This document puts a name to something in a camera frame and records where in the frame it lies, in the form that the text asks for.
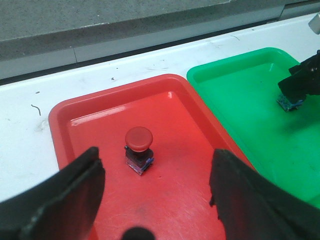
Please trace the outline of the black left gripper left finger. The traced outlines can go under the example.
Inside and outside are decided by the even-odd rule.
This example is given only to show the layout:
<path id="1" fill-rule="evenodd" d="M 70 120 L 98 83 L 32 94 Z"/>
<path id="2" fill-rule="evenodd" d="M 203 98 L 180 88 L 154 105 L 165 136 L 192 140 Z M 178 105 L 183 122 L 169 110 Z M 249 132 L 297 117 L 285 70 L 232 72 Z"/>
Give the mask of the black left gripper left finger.
<path id="1" fill-rule="evenodd" d="M 35 187 L 0 204 L 2 240 L 86 240 L 105 189 L 99 149 L 90 147 Z"/>

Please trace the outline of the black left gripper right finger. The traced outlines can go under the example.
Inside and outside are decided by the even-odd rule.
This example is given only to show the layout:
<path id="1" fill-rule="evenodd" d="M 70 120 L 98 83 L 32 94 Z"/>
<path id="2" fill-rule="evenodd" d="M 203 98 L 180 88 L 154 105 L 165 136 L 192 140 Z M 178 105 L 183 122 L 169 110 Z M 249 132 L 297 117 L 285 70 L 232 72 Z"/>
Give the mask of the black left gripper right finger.
<path id="1" fill-rule="evenodd" d="M 282 190 L 232 152 L 215 149 L 209 178 L 228 240 L 318 240 L 320 210 Z"/>

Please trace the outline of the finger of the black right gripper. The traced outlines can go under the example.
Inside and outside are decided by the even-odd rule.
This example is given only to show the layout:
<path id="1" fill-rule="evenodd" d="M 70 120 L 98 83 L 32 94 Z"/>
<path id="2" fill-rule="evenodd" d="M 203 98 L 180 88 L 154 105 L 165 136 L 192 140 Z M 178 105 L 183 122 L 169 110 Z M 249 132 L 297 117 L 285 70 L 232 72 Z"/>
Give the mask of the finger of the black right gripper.
<path id="1" fill-rule="evenodd" d="M 281 80 L 278 87 L 290 103 L 303 102 L 307 95 L 320 94 L 320 50 L 289 69 L 290 76 Z"/>

